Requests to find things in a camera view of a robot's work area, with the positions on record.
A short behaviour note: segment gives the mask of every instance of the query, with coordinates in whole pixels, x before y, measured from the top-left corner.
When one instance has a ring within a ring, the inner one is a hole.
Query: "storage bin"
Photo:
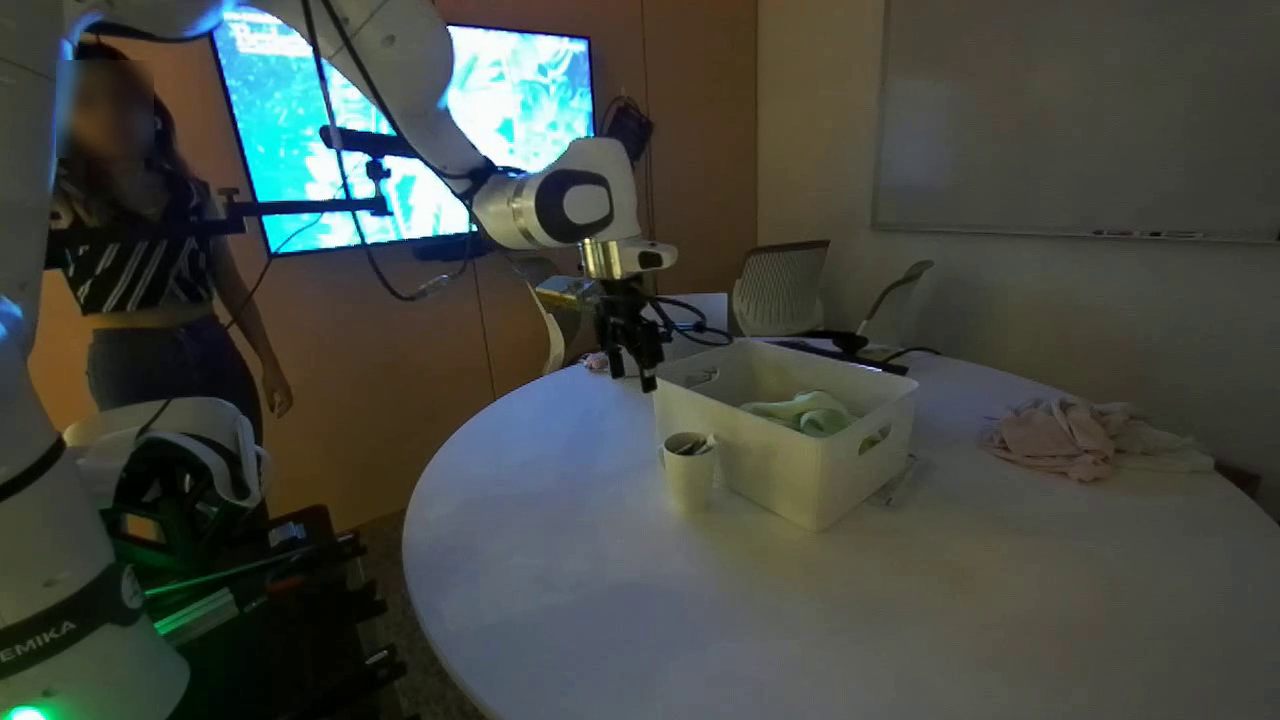
[[[807,436],[745,403],[837,397],[852,418]],[[895,480],[911,443],[916,379],[763,340],[696,351],[656,373],[656,427],[712,432],[722,483],[779,519],[824,532]]]

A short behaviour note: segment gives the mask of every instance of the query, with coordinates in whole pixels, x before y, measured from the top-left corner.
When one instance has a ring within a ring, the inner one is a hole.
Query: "whiteboard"
[[[1280,236],[1280,0],[883,0],[874,226]]]

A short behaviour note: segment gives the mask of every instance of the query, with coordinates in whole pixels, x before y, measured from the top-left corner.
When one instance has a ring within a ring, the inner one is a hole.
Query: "green light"
[[[62,720],[62,711],[55,702],[9,702],[0,720]]]

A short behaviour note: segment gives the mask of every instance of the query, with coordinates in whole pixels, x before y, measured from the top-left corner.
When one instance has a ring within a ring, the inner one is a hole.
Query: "desk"
[[[1280,532],[1202,454],[1034,475],[981,432],[1046,386],[911,375],[924,468],[827,536],[739,500],[671,514],[636,384],[496,398],[409,502],[431,646],[496,716],[1280,716]]]

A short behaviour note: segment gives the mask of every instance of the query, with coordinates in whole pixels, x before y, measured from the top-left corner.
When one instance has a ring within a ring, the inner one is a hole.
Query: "screen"
[[[500,166],[544,166],[575,135],[597,132],[590,41],[522,29],[450,22],[455,68],[449,107],[467,140]],[[242,152],[251,197],[262,198],[343,198],[376,197],[367,154],[336,154],[318,128],[389,132],[382,112],[332,71],[332,119],[325,83],[315,78],[313,44],[262,12],[230,12],[213,30],[213,54],[228,90],[230,123]],[[478,250],[467,208],[434,180],[422,159],[389,154],[391,172],[380,187],[389,215],[372,211],[303,211],[262,215],[273,255],[336,250],[336,247],[405,247],[415,250]]]

